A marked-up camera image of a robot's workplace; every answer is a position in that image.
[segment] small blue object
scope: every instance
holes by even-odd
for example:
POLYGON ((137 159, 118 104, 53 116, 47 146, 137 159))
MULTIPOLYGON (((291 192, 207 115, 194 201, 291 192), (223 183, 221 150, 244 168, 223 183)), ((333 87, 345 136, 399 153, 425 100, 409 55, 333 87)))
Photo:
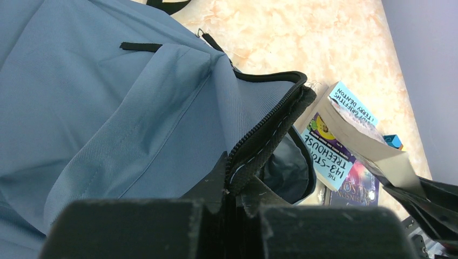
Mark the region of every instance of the small blue object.
POLYGON ((397 149, 403 148, 403 145, 398 135, 386 135, 386 136, 383 136, 383 138, 385 139, 385 142, 388 144, 388 146, 394 147, 397 149))

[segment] wall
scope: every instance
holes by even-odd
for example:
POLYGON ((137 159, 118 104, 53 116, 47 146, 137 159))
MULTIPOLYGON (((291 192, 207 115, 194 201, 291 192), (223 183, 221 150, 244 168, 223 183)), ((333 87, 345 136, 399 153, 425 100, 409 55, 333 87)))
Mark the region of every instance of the wall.
POLYGON ((458 1, 382 3, 433 180, 458 185, 458 1))

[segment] purple book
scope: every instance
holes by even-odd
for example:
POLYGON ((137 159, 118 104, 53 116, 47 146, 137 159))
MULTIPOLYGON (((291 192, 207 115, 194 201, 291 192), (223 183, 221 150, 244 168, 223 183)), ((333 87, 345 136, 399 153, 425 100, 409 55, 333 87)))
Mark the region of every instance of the purple book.
POLYGON ((379 181, 359 161, 356 161, 342 186, 331 192, 331 206, 377 206, 379 181))

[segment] blue book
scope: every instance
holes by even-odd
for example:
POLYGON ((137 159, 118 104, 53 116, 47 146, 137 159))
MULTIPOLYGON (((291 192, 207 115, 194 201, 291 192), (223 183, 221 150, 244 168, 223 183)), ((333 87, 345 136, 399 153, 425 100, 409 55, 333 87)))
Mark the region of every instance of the blue book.
MULTIPOLYGON (((378 123, 377 118, 342 82, 331 86, 324 98, 333 99, 362 120, 373 125, 378 123)), ((315 115, 302 133, 302 138, 314 160, 317 178, 330 190, 337 191, 352 169, 356 158, 329 132, 320 114, 316 112, 319 106, 320 103, 314 109, 315 115)))

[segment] black metal object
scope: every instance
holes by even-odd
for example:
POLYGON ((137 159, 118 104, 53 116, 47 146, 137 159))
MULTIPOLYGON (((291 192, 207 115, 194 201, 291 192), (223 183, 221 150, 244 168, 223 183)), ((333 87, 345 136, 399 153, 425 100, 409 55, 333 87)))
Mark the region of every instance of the black metal object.
POLYGON ((234 197, 224 161, 182 199, 71 204, 41 258, 417 258, 390 211, 294 207, 256 178, 234 197))

